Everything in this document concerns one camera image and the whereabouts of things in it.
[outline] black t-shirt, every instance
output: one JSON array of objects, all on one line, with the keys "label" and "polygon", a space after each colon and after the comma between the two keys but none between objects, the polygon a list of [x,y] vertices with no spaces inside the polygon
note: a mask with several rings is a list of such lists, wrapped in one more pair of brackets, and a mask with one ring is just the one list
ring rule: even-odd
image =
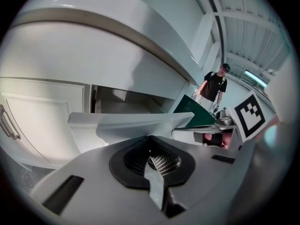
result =
[{"label": "black t-shirt", "polygon": [[205,84],[204,88],[200,91],[200,94],[206,99],[214,102],[219,90],[221,92],[226,91],[227,80],[225,79],[224,83],[222,84],[223,77],[219,77],[217,74],[214,74],[212,77],[210,77],[211,73],[212,72],[208,73],[204,77],[204,80],[208,82]]}]

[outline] green panel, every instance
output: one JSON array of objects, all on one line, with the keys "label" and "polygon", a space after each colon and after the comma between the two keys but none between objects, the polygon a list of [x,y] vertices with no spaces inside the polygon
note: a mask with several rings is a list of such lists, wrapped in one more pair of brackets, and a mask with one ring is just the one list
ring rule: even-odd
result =
[{"label": "green panel", "polygon": [[192,112],[195,116],[187,124],[186,127],[195,127],[200,125],[214,124],[216,120],[214,117],[201,107],[196,101],[187,95],[184,95],[174,113],[187,113]]}]

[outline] black cap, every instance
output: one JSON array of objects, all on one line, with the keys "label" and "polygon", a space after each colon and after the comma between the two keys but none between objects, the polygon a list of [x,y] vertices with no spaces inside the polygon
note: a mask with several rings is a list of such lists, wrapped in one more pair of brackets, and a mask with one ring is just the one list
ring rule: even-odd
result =
[{"label": "black cap", "polygon": [[230,71],[230,66],[227,63],[223,63],[222,67],[225,68],[227,72]]}]

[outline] cabinet handle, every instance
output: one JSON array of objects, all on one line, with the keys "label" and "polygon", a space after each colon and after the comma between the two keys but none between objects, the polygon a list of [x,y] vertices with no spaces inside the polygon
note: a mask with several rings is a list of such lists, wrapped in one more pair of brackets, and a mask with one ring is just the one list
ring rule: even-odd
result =
[{"label": "cabinet handle", "polygon": [[14,130],[17,132],[14,124],[12,123],[8,113],[5,111],[4,106],[2,104],[0,105],[0,110],[1,110],[1,112],[0,112],[0,120],[1,120],[0,125],[1,125],[1,128],[4,131],[4,133],[6,134],[6,136],[11,137],[14,140],[21,139],[20,135],[19,134],[15,135],[13,130],[9,127],[8,122],[6,121],[6,119],[4,117],[4,114],[7,115],[10,124],[13,126]]}]

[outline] ceiling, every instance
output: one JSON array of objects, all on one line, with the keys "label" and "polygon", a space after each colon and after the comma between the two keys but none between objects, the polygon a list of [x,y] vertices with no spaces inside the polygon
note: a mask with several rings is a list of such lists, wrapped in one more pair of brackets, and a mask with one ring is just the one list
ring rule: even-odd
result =
[{"label": "ceiling", "polygon": [[289,54],[277,14],[264,0],[214,2],[220,5],[216,15],[225,22],[225,56],[231,74],[242,77],[249,70],[268,82]]}]

